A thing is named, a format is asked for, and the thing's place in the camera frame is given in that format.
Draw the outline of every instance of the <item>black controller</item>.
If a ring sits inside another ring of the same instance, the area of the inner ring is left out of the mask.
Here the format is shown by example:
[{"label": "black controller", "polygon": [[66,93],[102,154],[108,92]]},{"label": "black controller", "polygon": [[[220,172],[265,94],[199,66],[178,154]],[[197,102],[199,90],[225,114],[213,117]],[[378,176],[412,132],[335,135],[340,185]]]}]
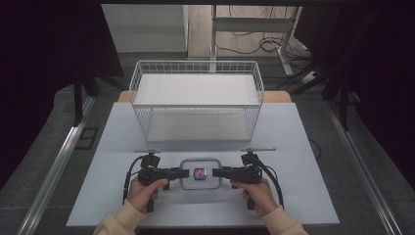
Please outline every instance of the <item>black controller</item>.
[{"label": "black controller", "polygon": [[[280,199],[280,205],[284,207],[283,197],[281,188],[278,184],[278,180],[271,172],[268,170],[267,166],[264,165],[257,154],[254,154],[253,151],[275,151],[274,149],[247,149],[243,150],[247,153],[241,156],[242,163],[244,166],[241,167],[231,167],[231,166],[223,166],[222,168],[214,168],[212,170],[213,177],[223,177],[226,179],[239,181],[243,183],[249,184],[256,184],[262,178],[262,170],[264,170],[268,176],[270,176],[271,180],[274,182],[275,187],[277,189],[278,197]],[[254,209],[254,200],[249,198],[248,201],[248,210]]]},{"label": "black controller", "polygon": [[[213,177],[222,177],[243,183],[256,184],[262,178],[262,170],[259,166],[252,165],[242,167],[223,166],[222,168],[214,168],[212,175]],[[249,198],[247,203],[248,210],[253,210],[254,200]]]},{"label": "black controller", "polygon": [[[157,168],[160,162],[160,158],[155,156],[155,151],[149,151],[146,156],[139,157],[134,163],[131,165],[131,169],[134,164],[141,159],[141,169],[137,172],[138,173],[138,181],[145,186],[149,186],[153,182],[159,179],[167,179],[168,183],[162,187],[162,190],[169,190],[170,189],[170,180],[175,180],[178,178],[188,178],[189,177],[189,169],[180,169],[179,167],[173,168]],[[131,169],[127,173],[127,178],[131,177]],[[127,180],[125,180],[126,185],[124,186],[124,200],[128,195],[128,185]],[[147,212],[154,211],[154,200],[150,200],[147,204]]]}]

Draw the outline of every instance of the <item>white tabletop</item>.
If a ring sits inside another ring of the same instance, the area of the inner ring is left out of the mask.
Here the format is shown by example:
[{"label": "white tabletop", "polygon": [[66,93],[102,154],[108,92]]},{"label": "white tabletop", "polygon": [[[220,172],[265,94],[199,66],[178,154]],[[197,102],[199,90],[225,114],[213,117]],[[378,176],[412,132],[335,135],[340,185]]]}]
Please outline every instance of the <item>white tabletop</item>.
[{"label": "white tabletop", "polygon": [[[339,223],[294,103],[263,104],[249,143],[147,143],[131,104],[115,103],[67,226],[95,226],[121,207],[122,187],[137,149],[161,150],[159,167],[179,166],[187,158],[213,157],[222,165],[241,166],[241,149],[257,152],[279,178],[287,213],[304,224]],[[273,194],[278,202],[275,189]],[[241,227],[263,225],[247,210],[241,189],[223,179],[219,189],[183,190],[179,180],[159,191],[155,211],[141,227]]]}]

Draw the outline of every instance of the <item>black cable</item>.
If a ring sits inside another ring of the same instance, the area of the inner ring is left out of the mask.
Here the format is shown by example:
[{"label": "black cable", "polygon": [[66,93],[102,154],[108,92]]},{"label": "black cable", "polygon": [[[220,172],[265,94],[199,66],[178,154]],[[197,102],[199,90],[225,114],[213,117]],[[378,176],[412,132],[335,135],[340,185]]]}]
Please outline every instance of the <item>black cable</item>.
[{"label": "black cable", "polygon": [[278,90],[280,87],[287,85],[290,82],[293,82],[293,80],[301,78],[305,72],[310,71],[312,68],[315,67],[315,63],[311,62],[308,66],[306,66],[303,70],[299,71],[298,73],[296,73],[294,76],[290,77],[290,79],[282,82],[281,84],[279,84],[278,86],[276,86],[274,88],[274,90]]},{"label": "black cable", "polygon": [[314,140],[312,140],[310,138],[308,138],[308,141],[311,142],[311,143],[313,143],[317,147],[317,149],[318,149],[318,155],[315,157],[315,160],[317,160],[317,161],[320,160],[321,159],[321,155],[322,155],[320,146],[317,144],[317,142],[315,142]]},{"label": "black cable", "polygon": [[125,183],[124,183],[124,190],[123,190],[123,195],[122,195],[122,204],[124,205],[124,201],[125,199],[127,199],[128,196],[128,188],[129,188],[129,182],[130,182],[130,178],[131,175],[136,174],[137,172],[131,174],[132,168],[134,168],[135,163],[137,163],[137,161],[143,159],[143,156],[138,157],[136,160],[134,160],[134,162],[132,162],[129,171],[127,172],[126,176],[125,176]]},{"label": "black cable", "polygon": [[[259,47],[263,51],[265,51],[265,52],[274,52],[274,51],[277,51],[278,48],[281,47],[282,39],[281,38],[277,38],[277,37],[264,37],[264,34],[265,33],[262,34],[262,39],[259,40]],[[274,48],[272,48],[271,50],[268,50],[268,49],[263,48],[263,45],[264,44],[268,44],[268,43],[269,44],[272,44],[274,46]]]},{"label": "black cable", "polygon": [[292,85],[294,85],[294,84],[302,81],[306,77],[305,72],[311,71],[311,69],[312,69],[312,67],[310,67],[310,69],[303,70],[302,71],[302,75],[301,76],[297,76],[296,78],[292,79],[291,82],[290,82],[290,84],[285,88],[285,90],[288,91]]},{"label": "black cable", "polygon": [[278,180],[278,176],[277,176],[277,172],[275,171],[275,169],[269,165],[266,165],[267,168],[271,169],[272,172],[274,172],[275,178]]},{"label": "black cable", "polygon": [[272,12],[274,11],[274,6],[271,7],[271,13],[269,14],[269,18],[272,18]]},{"label": "black cable", "polygon": [[277,177],[272,175],[271,171],[269,171],[269,169],[266,167],[266,165],[263,164],[260,160],[258,160],[257,163],[262,168],[262,170],[265,171],[265,173],[269,176],[269,178],[274,183],[275,189],[277,190],[277,194],[278,194],[278,200],[280,202],[281,207],[283,207],[283,209],[284,209],[285,207],[284,207],[283,192],[281,190],[280,184],[278,183]]},{"label": "black cable", "polygon": [[257,52],[260,49],[260,47],[258,47],[256,50],[254,50],[252,52],[240,52],[240,51],[235,51],[235,50],[232,50],[232,49],[229,49],[229,48],[220,47],[217,44],[215,44],[215,45],[216,45],[217,48],[219,48],[221,50],[231,51],[231,52],[235,52],[235,53],[239,53],[239,54],[244,54],[244,55],[253,54],[253,53]]}]

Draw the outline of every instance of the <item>beige sleeve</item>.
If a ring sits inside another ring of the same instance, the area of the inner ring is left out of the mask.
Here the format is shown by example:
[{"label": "beige sleeve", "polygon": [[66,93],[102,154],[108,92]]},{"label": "beige sleeve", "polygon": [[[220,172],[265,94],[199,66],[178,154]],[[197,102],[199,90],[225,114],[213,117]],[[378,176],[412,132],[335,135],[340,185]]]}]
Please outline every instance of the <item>beige sleeve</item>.
[{"label": "beige sleeve", "polygon": [[146,215],[134,209],[125,200],[118,212],[108,213],[95,228],[94,234],[134,234],[138,224],[146,218]]},{"label": "beige sleeve", "polygon": [[284,209],[278,207],[275,211],[261,218],[271,235],[306,235],[302,224],[292,220]]}]

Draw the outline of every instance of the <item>white wire basket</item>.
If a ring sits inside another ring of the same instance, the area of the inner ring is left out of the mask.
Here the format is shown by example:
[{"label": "white wire basket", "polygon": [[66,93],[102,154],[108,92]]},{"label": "white wire basket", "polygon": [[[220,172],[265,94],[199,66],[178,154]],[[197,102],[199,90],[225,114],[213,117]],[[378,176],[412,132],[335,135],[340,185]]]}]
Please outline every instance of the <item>white wire basket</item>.
[{"label": "white wire basket", "polygon": [[139,61],[129,96],[149,142],[251,141],[263,84],[256,62]]}]

